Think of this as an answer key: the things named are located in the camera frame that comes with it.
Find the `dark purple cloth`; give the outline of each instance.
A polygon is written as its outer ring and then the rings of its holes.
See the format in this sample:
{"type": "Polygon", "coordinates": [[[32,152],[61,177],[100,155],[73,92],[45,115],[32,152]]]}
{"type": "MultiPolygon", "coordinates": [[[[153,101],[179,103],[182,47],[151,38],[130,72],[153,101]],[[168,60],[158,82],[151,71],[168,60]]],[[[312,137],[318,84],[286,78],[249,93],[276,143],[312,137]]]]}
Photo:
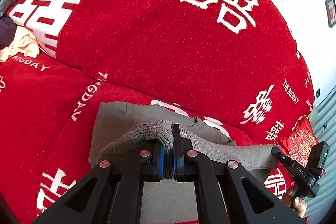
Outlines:
{"type": "Polygon", "coordinates": [[[13,41],[16,32],[16,24],[9,17],[0,20],[0,50],[8,47],[13,41]]]}

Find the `framed picture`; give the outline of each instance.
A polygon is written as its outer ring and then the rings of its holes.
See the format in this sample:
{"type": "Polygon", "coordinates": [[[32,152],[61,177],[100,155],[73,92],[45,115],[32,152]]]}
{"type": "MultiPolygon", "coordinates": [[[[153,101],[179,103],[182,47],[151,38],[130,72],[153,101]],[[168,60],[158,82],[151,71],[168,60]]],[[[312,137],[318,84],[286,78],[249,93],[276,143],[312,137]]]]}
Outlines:
{"type": "Polygon", "coordinates": [[[327,8],[329,27],[332,28],[336,24],[335,0],[326,0],[325,7],[327,8]]]}

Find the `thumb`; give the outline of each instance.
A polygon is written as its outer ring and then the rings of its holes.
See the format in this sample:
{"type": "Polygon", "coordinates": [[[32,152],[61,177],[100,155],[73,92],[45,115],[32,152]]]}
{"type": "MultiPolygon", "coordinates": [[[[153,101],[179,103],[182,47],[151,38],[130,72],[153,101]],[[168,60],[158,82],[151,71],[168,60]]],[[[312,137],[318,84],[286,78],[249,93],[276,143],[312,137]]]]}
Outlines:
{"type": "Polygon", "coordinates": [[[293,207],[295,208],[296,213],[303,218],[307,210],[307,203],[303,199],[295,198],[293,207]]]}

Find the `screw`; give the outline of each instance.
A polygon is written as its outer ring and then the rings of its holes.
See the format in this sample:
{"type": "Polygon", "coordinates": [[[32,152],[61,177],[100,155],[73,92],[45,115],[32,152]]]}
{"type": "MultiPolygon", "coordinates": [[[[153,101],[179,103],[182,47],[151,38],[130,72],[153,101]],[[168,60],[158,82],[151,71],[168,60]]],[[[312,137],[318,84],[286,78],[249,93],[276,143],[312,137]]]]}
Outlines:
{"type": "Polygon", "coordinates": [[[238,167],[238,162],[236,162],[235,160],[230,160],[227,166],[229,166],[229,168],[231,169],[236,169],[238,167]]]}
{"type": "Polygon", "coordinates": [[[148,157],[151,153],[148,150],[141,150],[139,155],[141,157],[148,157]]]}
{"type": "Polygon", "coordinates": [[[99,166],[101,168],[106,168],[106,167],[109,167],[110,166],[110,162],[108,160],[102,160],[100,163],[99,163],[99,166]]]}
{"type": "Polygon", "coordinates": [[[187,152],[187,155],[188,155],[189,157],[194,158],[194,157],[196,157],[196,156],[198,155],[198,153],[197,153],[197,151],[195,151],[195,150],[189,150],[189,151],[187,152]]]}

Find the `human hand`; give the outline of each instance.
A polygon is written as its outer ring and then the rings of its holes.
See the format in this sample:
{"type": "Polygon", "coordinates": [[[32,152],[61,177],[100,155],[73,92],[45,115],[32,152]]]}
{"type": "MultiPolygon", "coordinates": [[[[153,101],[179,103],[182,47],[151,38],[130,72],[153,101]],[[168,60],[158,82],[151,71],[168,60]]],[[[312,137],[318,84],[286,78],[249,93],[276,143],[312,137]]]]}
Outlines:
{"type": "MultiPolygon", "coordinates": [[[[292,193],[293,193],[293,188],[289,188],[286,191],[286,193],[282,196],[282,201],[288,207],[292,205],[292,201],[290,198],[292,193]]],[[[293,207],[295,208],[295,212],[297,213],[297,215],[303,218],[307,210],[307,203],[303,199],[295,198],[295,200],[293,201],[293,207]]]]}

